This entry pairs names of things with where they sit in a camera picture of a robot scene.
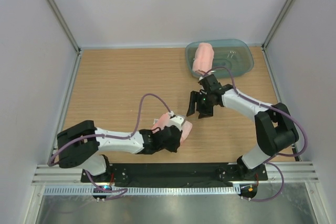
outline wooden surface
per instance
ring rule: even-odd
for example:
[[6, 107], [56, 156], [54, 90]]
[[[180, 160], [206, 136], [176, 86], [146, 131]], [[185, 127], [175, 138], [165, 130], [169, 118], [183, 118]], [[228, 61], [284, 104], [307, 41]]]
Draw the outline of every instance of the wooden surface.
[[[276, 103], [276, 97], [259, 47], [252, 47], [255, 66], [237, 77], [241, 92], [258, 100]], [[220, 79], [222, 85], [229, 79]], [[145, 93], [159, 95], [177, 114], [185, 115], [190, 91], [199, 90], [188, 72], [184, 48], [107, 49], [83, 52], [65, 121], [65, 129], [83, 120], [97, 127], [131, 132]], [[165, 113], [154, 97], [144, 101], [139, 129], [150, 129], [154, 118]], [[256, 144], [254, 123], [238, 112], [216, 106], [212, 118], [189, 117], [193, 129], [177, 153], [166, 150], [153, 155], [104, 153], [112, 163], [204, 163], [234, 162]], [[293, 161], [276, 157], [275, 161]]]

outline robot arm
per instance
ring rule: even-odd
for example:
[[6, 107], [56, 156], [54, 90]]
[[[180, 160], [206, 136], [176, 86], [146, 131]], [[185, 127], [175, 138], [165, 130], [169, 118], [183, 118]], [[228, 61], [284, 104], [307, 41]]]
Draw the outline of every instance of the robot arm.
[[198, 118], [213, 116], [213, 106], [220, 105], [234, 109], [255, 122], [257, 144], [237, 160], [242, 175], [252, 173], [263, 162], [299, 139], [298, 132], [291, 120], [271, 109], [257, 105], [273, 106], [289, 114], [284, 104], [262, 103], [241, 92], [237, 94], [231, 84], [222, 86], [213, 74], [202, 78], [199, 84], [203, 86], [203, 89], [199, 92], [191, 92], [187, 116], [195, 113], [195, 103], [196, 111], [200, 113]]
[[59, 167], [80, 167], [97, 176], [106, 173], [109, 168], [107, 158], [97, 155], [98, 152], [153, 154], [163, 149], [177, 152], [184, 122], [182, 116], [173, 115], [163, 129], [155, 133], [153, 130], [139, 130], [131, 136], [132, 133], [107, 131], [95, 127], [93, 121], [83, 121], [57, 135], [58, 149], [81, 136], [92, 136], [69, 145], [59, 153]]

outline transparent container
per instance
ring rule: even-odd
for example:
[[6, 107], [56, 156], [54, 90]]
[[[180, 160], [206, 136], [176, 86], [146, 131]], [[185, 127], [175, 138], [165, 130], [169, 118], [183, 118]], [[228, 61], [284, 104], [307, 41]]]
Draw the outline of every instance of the transparent container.
[[[189, 71], [196, 78], [199, 78], [201, 75], [193, 71], [193, 62], [198, 45], [203, 42], [211, 44], [214, 49], [215, 55], [212, 67], [225, 66], [231, 70], [233, 76], [241, 76], [249, 72], [254, 66], [250, 49], [239, 39], [193, 42], [185, 48], [185, 59]], [[229, 77], [229, 73], [225, 69], [216, 69], [213, 74], [217, 79]]]

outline white enclosure panel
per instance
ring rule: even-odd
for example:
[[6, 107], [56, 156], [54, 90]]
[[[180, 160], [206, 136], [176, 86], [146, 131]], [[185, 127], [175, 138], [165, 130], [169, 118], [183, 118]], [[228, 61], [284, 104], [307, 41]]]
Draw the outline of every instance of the white enclosure panel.
[[308, 132], [312, 160], [336, 210], [336, 0], [296, 0], [268, 48], [281, 96]]
[[21, 223], [75, 51], [45, 0], [0, 0], [0, 223]]
[[264, 42], [285, 0], [55, 0], [82, 47]]

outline purple cable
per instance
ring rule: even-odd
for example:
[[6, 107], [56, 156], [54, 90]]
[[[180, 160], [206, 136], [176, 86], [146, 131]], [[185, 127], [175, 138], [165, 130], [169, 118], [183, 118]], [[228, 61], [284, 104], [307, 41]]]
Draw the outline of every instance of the purple cable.
[[214, 69], [220, 69], [220, 68], [224, 68], [228, 71], [229, 75], [230, 75], [230, 78], [231, 78], [231, 82], [232, 82], [232, 86], [233, 86], [233, 89], [234, 91], [236, 92], [236, 94], [238, 96], [240, 96], [241, 98], [243, 98], [244, 100], [248, 101], [248, 102], [251, 102], [255, 105], [258, 105], [258, 106], [261, 106], [263, 108], [267, 108], [267, 109], [270, 109], [270, 110], [273, 110], [277, 113], [280, 113], [281, 115], [284, 115], [285, 117], [287, 117], [289, 120], [293, 121], [294, 124], [297, 125], [297, 127], [300, 129], [300, 131], [302, 132], [302, 135], [303, 135], [303, 140], [304, 140], [304, 143], [303, 143], [303, 148], [301, 151], [295, 153], [295, 154], [285, 154], [285, 153], [278, 153], [278, 155], [280, 156], [285, 156], [285, 157], [297, 157], [297, 156], [300, 156], [303, 152], [306, 151], [307, 149], [307, 146], [308, 146], [308, 136], [305, 132], [305, 130], [303, 129], [302, 125], [295, 119], [293, 118], [291, 115], [287, 114], [286, 112], [282, 111], [282, 110], [279, 110], [277, 108], [274, 108], [274, 107], [271, 107], [271, 106], [268, 106], [268, 105], [265, 105], [265, 104], [262, 104], [262, 103], [258, 103], [254, 100], [252, 100], [251, 98], [249, 97], [246, 97], [244, 96], [243, 94], [239, 93], [239, 91], [237, 90], [237, 87], [236, 87], [236, 84], [235, 84], [235, 80], [234, 80], [234, 77], [231, 73], [231, 71], [227, 68], [227, 67], [224, 67], [224, 66], [218, 66], [218, 67], [214, 67], [212, 69], [210, 69], [209, 71], [205, 72], [203, 76], [206, 76], [208, 73], [210, 73], [212, 70]]
[[66, 143], [65, 145], [63, 145], [60, 149], [58, 149], [58, 151], [53, 155], [51, 156], [51, 158], [49, 159], [49, 161], [47, 162], [47, 165], [48, 166], [54, 166], [54, 165], [57, 165], [58, 162], [54, 163], [54, 160], [55, 158], [62, 152], [64, 151], [67, 147], [69, 147], [71, 144], [74, 144], [74, 143], [77, 143], [81, 140], [84, 140], [84, 139], [87, 139], [87, 138], [91, 138], [91, 137], [108, 137], [108, 138], [116, 138], [116, 139], [122, 139], [122, 140], [126, 140], [126, 139], [129, 139], [131, 138], [132, 136], [135, 135], [135, 133], [137, 132], [138, 130], [138, 127], [139, 127], [139, 124], [140, 124], [140, 115], [141, 115], [141, 109], [142, 109], [142, 103], [143, 103], [143, 100], [145, 99], [145, 97], [147, 96], [152, 96], [152, 97], [156, 97], [158, 98], [162, 103], [163, 105], [167, 108], [167, 110], [169, 112], [171, 112], [170, 108], [168, 107], [168, 105], [156, 94], [153, 94], [153, 93], [147, 93], [147, 94], [144, 94], [140, 100], [140, 104], [139, 104], [139, 110], [138, 110], [138, 118], [136, 119], [137, 123], [135, 125], [135, 128], [133, 130], [133, 132], [131, 133], [131, 135], [129, 136], [112, 136], [112, 135], [104, 135], [104, 134], [92, 134], [92, 135], [86, 135], [86, 136], [81, 136], [81, 137], [78, 137], [74, 140], [71, 140], [70, 142]]
[[266, 202], [266, 201], [269, 201], [269, 200], [272, 200], [272, 199], [278, 197], [281, 194], [281, 192], [284, 188], [284, 185], [285, 185], [285, 178], [283, 177], [283, 174], [282, 174], [282, 172], [281, 172], [281, 170], [278, 166], [276, 166], [273, 163], [266, 163], [266, 164], [274, 166], [278, 170], [278, 172], [281, 176], [281, 187], [280, 187], [279, 191], [276, 194], [274, 194], [272, 197], [269, 197], [267, 199], [249, 199], [249, 198], [246, 198], [246, 197], [243, 197], [243, 199], [246, 199], [246, 200], [249, 200], [249, 201], [254, 201], [254, 202]]

